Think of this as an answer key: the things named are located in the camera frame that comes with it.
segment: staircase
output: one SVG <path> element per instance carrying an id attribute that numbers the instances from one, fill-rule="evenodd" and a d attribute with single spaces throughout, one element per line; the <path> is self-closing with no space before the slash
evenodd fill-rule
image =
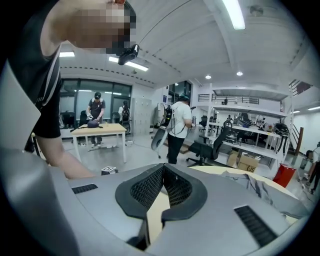
<path id="1" fill-rule="evenodd" d="M 297 127 L 293 125 L 292 131 L 288 153 L 297 156 L 300 151 L 304 128 L 300 127 L 300 131 L 298 131 Z"/>

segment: white t-shirt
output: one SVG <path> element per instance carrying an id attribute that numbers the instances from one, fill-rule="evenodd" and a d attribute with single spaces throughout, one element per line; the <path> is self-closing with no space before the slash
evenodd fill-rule
<path id="1" fill-rule="evenodd" d="M 191 109 L 187 104 L 184 104 L 181 101 L 173 104 L 171 109 L 171 125 L 169 124 L 168 128 L 172 128 L 172 130 L 169 132 L 169 134 L 177 138 L 185 139 L 188 134 L 188 127 L 185 126 L 185 119 L 192 119 Z"/>

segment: cardboard box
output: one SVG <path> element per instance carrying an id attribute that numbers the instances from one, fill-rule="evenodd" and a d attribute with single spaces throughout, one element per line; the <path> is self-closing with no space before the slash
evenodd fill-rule
<path id="1" fill-rule="evenodd" d="M 233 167 L 234 164 L 237 162 L 238 154 L 239 154 L 238 151 L 232 150 L 230 155 L 229 155 L 228 161 L 226 162 L 226 165 L 230 166 L 230 167 Z"/>
<path id="2" fill-rule="evenodd" d="M 259 160 L 255 159 L 252 155 L 241 155 L 239 159 L 238 169 L 253 173 L 259 164 Z"/>

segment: red container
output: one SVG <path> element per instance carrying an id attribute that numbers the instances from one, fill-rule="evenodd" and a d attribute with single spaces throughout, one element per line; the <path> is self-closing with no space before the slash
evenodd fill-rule
<path id="1" fill-rule="evenodd" d="M 295 171 L 296 169 L 290 168 L 287 165 L 281 163 L 273 181 L 285 188 L 290 182 Z"/>

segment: black office chair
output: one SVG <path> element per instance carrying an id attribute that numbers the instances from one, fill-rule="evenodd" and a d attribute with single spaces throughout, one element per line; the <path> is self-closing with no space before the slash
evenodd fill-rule
<path id="1" fill-rule="evenodd" d="M 194 164 L 189 165 L 188 167 L 203 165 L 211 166 L 211 164 L 206 163 L 205 160 L 216 160 L 218 158 L 220 147 L 222 146 L 223 141 L 227 137 L 231 128 L 232 123 L 229 120 L 223 123 L 223 131 L 221 132 L 219 137 L 215 139 L 213 147 L 207 144 L 207 140 L 209 139 L 208 137 L 199 135 L 199 137 L 203 138 L 203 142 L 200 140 L 195 140 L 194 143 L 192 143 L 189 147 L 189 151 L 195 153 L 196 157 L 200 156 L 200 159 L 187 158 L 186 161 L 192 160 L 195 162 Z"/>

